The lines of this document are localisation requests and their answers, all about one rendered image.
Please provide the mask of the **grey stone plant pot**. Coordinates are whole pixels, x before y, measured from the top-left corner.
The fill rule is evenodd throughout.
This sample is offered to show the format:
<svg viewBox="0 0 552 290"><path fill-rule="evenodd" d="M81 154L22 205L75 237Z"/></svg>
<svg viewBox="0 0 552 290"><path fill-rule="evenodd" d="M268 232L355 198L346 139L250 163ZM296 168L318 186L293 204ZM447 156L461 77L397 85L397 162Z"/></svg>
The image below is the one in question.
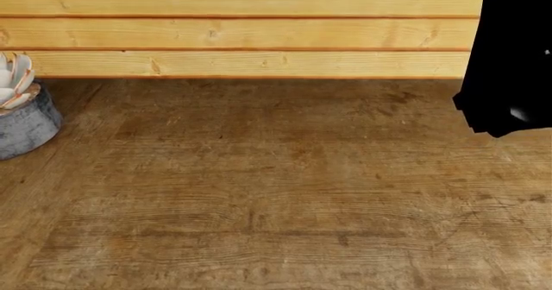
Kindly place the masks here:
<svg viewBox="0 0 552 290"><path fill-rule="evenodd" d="M28 93L30 98L25 103L0 109L0 161L32 152L61 129L63 117L45 84L36 80Z"/></svg>

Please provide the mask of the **white succulent plant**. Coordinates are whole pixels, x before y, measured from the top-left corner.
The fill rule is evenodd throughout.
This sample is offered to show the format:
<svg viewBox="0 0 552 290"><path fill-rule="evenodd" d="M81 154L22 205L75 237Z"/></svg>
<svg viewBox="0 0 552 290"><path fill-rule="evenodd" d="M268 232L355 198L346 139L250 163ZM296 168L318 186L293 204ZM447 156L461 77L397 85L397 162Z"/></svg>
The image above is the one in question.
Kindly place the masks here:
<svg viewBox="0 0 552 290"><path fill-rule="evenodd" d="M0 110L12 110L31 98L27 89L33 84L33 61L26 54L12 59L0 52Z"/></svg>

